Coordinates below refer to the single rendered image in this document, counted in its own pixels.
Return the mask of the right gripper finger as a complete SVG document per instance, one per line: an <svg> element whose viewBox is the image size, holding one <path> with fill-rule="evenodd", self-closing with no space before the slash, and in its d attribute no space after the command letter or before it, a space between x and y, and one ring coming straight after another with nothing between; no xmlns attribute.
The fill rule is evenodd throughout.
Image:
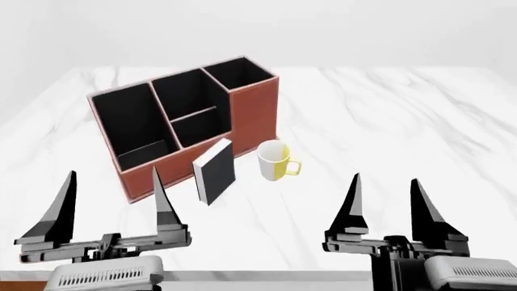
<svg viewBox="0 0 517 291"><path fill-rule="evenodd" d="M469 238L440 215L417 179L410 184L412 238L427 249L469 251Z"/></svg>
<svg viewBox="0 0 517 291"><path fill-rule="evenodd" d="M363 217L361 178L357 173L351 181L343 205L330 228L325 232L325 236L340 242L358 243L368 232L368 225Z"/></svg>

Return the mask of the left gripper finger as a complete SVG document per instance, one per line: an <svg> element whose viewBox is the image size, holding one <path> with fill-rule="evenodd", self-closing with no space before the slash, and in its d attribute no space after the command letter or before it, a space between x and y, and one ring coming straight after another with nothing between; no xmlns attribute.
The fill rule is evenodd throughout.
<svg viewBox="0 0 517 291"><path fill-rule="evenodd" d="M158 174L158 169L153 168L153 195L157 211L157 234L162 242L189 243L190 232L188 225L184 225L169 201L165 188Z"/></svg>
<svg viewBox="0 0 517 291"><path fill-rule="evenodd" d="M14 244L21 252L46 251L68 244L73 237L77 173L71 171L43 217Z"/></svg>

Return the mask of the black hardcover book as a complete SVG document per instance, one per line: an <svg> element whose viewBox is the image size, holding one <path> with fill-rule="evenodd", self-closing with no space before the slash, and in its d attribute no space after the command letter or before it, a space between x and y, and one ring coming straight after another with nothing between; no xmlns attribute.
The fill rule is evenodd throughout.
<svg viewBox="0 0 517 291"><path fill-rule="evenodd" d="M211 205L236 179L233 143L222 138L192 162L200 200Z"/></svg>

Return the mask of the brown leather desk caddy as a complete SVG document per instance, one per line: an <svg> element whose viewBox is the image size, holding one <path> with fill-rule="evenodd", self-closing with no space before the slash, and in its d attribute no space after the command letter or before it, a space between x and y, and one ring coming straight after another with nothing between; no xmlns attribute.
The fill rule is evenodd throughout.
<svg viewBox="0 0 517 291"><path fill-rule="evenodd" d="M233 154L276 138L280 79L248 57L166 74L89 96L130 202L192 175L192 162L221 138Z"/></svg>

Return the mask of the white and yellow mug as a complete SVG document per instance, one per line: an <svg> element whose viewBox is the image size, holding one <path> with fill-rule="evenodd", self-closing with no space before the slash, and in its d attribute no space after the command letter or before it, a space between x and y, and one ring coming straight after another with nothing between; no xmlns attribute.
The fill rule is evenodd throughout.
<svg viewBox="0 0 517 291"><path fill-rule="evenodd" d="M289 147L280 140L262 142L256 151L260 172L268 181L299 175L302 163L291 159Z"/></svg>

